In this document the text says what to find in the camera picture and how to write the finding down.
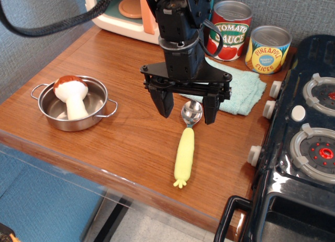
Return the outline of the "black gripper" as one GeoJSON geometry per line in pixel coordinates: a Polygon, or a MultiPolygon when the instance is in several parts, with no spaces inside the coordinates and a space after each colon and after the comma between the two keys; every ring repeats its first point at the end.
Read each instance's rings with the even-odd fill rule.
{"type": "Polygon", "coordinates": [[[168,118],[174,107],[173,93],[202,96],[205,123],[215,122],[220,100],[231,97],[232,75],[205,60],[199,38],[184,42],[159,39],[164,62],[143,65],[140,72],[159,114],[168,118]]]}

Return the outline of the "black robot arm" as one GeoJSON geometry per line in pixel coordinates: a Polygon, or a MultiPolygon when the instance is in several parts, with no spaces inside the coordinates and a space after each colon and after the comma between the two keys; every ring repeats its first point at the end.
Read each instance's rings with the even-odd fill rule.
{"type": "Polygon", "coordinates": [[[146,0],[159,26],[159,46],[165,61],[141,67],[144,86],[158,112],[168,118],[174,107],[173,94],[202,97],[206,124],[215,122],[220,104],[230,99],[231,74],[205,60],[204,27],[211,0],[146,0]]]}

